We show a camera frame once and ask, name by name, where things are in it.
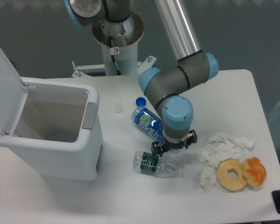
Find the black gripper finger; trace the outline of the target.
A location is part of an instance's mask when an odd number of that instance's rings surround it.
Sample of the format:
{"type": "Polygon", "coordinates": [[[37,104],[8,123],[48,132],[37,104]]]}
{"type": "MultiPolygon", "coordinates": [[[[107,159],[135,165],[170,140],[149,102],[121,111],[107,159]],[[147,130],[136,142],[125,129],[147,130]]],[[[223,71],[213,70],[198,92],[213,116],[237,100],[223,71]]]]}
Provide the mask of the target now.
{"type": "Polygon", "coordinates": [[[158,141],[152,142],[151,153],[154,157],[156,157],[156,156],[162,157],[163,156],[162,146],[163,146],[162,142],[158,142],[158,141]]]}
{"type": "Polygon", "coordinates": [[[197,134],[195,132],[195,130],[190,130],[188,133],[188,136],[186,138],[186,140],[183,143],[183,146],[188,149],[188,147],[192,144],[196,144],[197,143],[197,134]]]}

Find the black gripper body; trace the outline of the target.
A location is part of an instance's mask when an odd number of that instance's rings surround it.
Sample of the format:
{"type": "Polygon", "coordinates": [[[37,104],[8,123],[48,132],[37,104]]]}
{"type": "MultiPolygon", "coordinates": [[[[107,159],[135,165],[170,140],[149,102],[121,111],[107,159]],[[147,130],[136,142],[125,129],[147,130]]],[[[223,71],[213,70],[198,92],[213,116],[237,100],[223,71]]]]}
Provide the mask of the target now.
{"type": "Polygon", "coordinates": [[[172,149],[178,150],[182,148],[188,149],[188,147],[189,145],[186,140],[174,139],[174,142],[171,142],[165,138],[162,145],[162,151],[170,151],[172,149]]]}

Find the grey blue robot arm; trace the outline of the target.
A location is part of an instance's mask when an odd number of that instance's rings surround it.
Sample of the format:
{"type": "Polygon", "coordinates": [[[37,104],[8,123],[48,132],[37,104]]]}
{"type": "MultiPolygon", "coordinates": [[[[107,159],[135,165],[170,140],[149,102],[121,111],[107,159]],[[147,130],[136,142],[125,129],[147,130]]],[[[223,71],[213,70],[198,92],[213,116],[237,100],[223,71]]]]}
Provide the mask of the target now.
{"type": "MultiPolygon", "coordinates": [[[[143,35],[141,18],[128,0],[66,0],[66,9],[78,27],[92,25],[101,45],[108,76],[134,75],[138,68],[138,41],[143,35]]],[[[143,71],[139,86],[163,122],[163,138],[152,143],[153,155],[196,143],[190,129],[193,107],[182,93],[205,83],[219,71],[216,58],[203,52],[181,0],[155,2],[178,65],[171,71],[143,71]]]]}

